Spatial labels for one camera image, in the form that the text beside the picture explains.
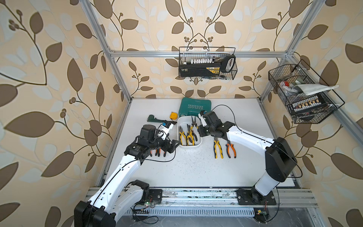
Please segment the yellow black combination pliers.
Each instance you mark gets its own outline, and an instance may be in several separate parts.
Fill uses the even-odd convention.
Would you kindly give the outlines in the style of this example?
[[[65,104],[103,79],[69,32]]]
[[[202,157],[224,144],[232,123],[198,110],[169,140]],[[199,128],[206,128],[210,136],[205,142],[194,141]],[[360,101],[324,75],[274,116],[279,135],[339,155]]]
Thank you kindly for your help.
[[[215,155],[215,159],[217,159],[218,154],[220,155],[220,157],[223,159],[223,150],[222,147],[220,145],[220,142],[218,140],[217,137],[214,137],[214,155]]]

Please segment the orange black long-nose pliers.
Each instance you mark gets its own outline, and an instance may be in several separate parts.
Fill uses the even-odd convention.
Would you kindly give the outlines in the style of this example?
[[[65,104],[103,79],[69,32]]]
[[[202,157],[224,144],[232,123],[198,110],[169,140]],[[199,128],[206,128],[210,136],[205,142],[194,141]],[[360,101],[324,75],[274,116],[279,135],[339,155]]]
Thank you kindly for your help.
[[[236,158],[236,150],[230,140],[227,140],[226,151],[229,158],[231,158],[231,152],[233,152],[233,157]]]

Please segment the white plastic storage box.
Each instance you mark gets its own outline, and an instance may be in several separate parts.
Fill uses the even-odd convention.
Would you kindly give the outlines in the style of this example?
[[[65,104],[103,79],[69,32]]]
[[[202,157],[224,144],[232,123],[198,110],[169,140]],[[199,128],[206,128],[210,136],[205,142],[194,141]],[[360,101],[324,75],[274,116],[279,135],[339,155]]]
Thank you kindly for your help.
[[[202,144],[198,129],[200,120],[196,116],[182,116],[177,121],[179,141],[182,148],[197,148]]]

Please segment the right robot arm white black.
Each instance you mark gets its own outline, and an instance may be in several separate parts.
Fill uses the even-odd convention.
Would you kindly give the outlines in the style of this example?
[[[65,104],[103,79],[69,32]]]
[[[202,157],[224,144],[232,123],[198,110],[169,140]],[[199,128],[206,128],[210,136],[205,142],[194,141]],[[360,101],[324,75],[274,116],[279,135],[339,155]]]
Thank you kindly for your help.
[[[273,189],[290,177],[297,166],[297,160],[281,137],[271,139],[240,129],[235,123],[222,122],[215,112],[201,111],[198,114],[201,125],[198,128],[201,137],[212,136],[233,144],[241,144],[265,159],[265,172],[251,189],[237,189],[240,205],[276,205]]]

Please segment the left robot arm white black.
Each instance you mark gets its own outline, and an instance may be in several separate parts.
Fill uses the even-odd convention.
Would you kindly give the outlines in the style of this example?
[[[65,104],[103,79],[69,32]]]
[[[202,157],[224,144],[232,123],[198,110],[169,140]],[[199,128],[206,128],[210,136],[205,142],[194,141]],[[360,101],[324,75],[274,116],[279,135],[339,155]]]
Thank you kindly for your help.
[[[114,227],[133,205],[149,198],[149,184],[140,180],[130,183],[130,178],[148,160],[152,150],[175,152],[180,142],[168,137],[173,126],[166,121],[159,127],[150,124],[142,127],[104,185],[87,202],[80,201],[75,207],[76,227]]]

